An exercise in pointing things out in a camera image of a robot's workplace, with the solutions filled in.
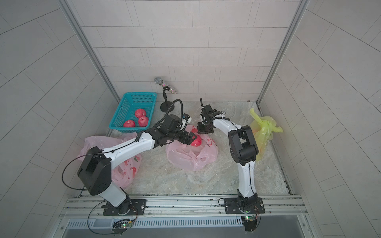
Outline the red apple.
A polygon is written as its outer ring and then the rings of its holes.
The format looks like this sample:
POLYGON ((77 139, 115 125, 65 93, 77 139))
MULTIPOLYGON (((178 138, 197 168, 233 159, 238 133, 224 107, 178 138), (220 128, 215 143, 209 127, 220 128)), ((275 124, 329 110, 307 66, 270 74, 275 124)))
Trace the red apple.
POLYGON ((137 109, 135 111, 135 117, 138 119, 141 117, 146 117, 146 111, 144 109, 137 109))
POLYGON ((142 116, 138 119, 138 124, 141 128, 148 126, 149 118, 147 116, 142 116))
POLYGON ((123 124, 124 128, 134 128, 136 127, 136 123, 133 120, 127 120, 123 124))
POLYGON ((191 146, 199 147, 201 146, 201 144, 202 144, 202 138, 200 137, 200 135, 197 135, 196 139, 191 143, 191 146))

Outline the pink plastic bag back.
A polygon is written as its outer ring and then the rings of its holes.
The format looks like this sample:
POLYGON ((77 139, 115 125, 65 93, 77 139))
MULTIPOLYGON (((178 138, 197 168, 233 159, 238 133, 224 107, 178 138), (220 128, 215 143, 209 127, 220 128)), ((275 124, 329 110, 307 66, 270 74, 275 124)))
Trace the pink plastic bag back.
POLYGON ((208 135, 198 134, 195 126, 189 125, 186 131, 200 135, 202 144, 199 147, 193 147, 175 141, 166 146, 166 155, 168 161, 177 168, 186 171, 199 171, 206 165, 217 160, 218 146, 208 135))

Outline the yellow-green plastic bag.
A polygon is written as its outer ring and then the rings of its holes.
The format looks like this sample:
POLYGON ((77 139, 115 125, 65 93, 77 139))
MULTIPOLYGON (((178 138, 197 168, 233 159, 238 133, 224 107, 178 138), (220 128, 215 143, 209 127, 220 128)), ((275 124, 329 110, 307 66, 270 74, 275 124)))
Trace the yellow-green plastic bag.
POLYGON ((261 160, 265 154, 267 144, 273 139, 274 133, 283 133, 283 128, 277 126, 277 122, 272 117, 260 117, 253 108, 250 115, 254 121, 250 124, 259 153, 256 160, 261 160))

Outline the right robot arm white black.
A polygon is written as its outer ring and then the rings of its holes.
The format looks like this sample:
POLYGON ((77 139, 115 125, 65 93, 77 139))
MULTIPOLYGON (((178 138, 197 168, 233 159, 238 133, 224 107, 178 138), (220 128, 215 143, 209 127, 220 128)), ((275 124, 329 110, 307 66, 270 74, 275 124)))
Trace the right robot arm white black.
POLYGON ((259 148, 252 129, 250 126, 232 122, 223 112, 213 109, 210 105, 204 105, 202 100, 200 105, 201 121, 197 123, 197 132, 211 134, 218 129, 227 136, 231 157, 238 166, 238 207, 244 213, 251 212, 259 201, 254 182, 255 161, 259 148))

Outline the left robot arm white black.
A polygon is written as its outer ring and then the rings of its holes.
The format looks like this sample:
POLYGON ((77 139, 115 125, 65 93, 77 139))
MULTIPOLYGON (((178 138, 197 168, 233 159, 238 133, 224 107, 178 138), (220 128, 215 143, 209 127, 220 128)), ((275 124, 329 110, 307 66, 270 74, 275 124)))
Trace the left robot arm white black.
POLYGON ((110 148, 93 147, 82 155, 83 161, 77 175, 84 184, 84 190, 91 195, 101 196, 119 215, 125 215, 131 211, 131 199, 120 186, 113 182, 112 171, 128 159, 145 151, 175 141, 190 145, 197 138, 194 133, 186 131, 191 118, 184 113, 182 100, 176 99, 174 103, 180 104, 180 116, 166 112, 153 127, 140 132, 135 138, 110 148))

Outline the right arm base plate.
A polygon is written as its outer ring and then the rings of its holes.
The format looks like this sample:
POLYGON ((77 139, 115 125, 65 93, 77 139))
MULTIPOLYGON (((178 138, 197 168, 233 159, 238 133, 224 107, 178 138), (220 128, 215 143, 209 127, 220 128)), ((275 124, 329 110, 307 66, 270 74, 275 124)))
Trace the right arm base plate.
POLYGON ((249 199, 222 198, 226 214, 264 214, 266 212, 262 198, 254 197, 249 199))

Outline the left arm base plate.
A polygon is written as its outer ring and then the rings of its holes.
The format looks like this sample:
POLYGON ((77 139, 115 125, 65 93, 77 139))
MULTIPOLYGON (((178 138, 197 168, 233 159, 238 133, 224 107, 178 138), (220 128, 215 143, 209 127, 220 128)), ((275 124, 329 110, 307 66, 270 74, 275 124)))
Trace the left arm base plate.
POLYGON ((127 199, 118 207, 114 207, 110 202, 107 202, 101 208, 104 209, 104 216, 139 216, 144 214, 146 203, 146 199, 127 199))

